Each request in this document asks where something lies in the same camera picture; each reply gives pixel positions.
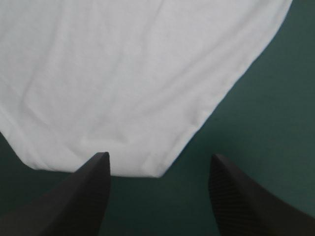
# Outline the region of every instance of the green mat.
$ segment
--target green mat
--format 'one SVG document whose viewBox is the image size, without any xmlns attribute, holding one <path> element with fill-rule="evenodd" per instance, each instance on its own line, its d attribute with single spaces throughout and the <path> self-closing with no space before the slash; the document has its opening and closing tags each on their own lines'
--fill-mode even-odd
<svg viewBox="0 0 315 236">
<path fill-rule="evenodd" d="M 160 179 L 112 178 L 100 236 L 218 236 L 212 153 L 315 216 L 315 1 L 294 1 L 263 54 Z M 0 216 L 68 174 L 34 171 L 0 138 Z"/>
</svg>

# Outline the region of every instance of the dark green table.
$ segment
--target dark green table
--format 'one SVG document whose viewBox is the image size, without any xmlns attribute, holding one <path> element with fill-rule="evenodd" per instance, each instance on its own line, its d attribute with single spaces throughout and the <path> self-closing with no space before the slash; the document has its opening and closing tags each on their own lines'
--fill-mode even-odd
<svg viewBox="0 0 315 236">
<path fill-rule="evenodd" d="M 219 235 L 208 195 L 212 153 L 315 216 L 315 1 L 293 2 L 286 21 L 160 179 L 112 178 L 99 235 Z M 0 215 L 67 173 L 34 171 L 0 138 Z"/>
</svg>

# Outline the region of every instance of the green surface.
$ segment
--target green surface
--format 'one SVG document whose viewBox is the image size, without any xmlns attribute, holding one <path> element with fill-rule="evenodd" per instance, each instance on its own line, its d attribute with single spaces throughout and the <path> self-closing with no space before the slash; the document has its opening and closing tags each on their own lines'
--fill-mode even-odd
<svg viewBox="0 0 315 236">
<path fill-rule="evenodd" d="M 315 216 L 315 1 L 296 0 L 274 40 L 160 179 L 112 178 L 106 236 L 219 235 L 207 181 L 212 153 Z M 68 174 L 24 166 L 0 138 L 0 215 Z"/>
</svg>

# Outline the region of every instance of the folded cloth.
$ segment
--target folded cloth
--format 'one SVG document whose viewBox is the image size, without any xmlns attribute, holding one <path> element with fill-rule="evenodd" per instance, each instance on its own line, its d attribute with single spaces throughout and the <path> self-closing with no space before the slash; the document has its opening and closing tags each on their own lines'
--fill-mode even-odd
<svg viewBox="0 0 315 236">
<path fill-rule="evenodd" d="M 0 0 L 0 131 L 34 169 L 160 177 L 291 0 Z"/>
</svg>

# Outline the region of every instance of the white fabric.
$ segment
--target white fabric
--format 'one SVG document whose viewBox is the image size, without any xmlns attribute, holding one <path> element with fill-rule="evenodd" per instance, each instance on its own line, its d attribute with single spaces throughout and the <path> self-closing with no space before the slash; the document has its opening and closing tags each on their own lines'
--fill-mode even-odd
<svg viewBox="0 0 315 236">
<path fill-rule="evenodd" d="M 0 131 L 35 169 L 159 177 L 291 0 L 0 0 Z"/>
</svg>

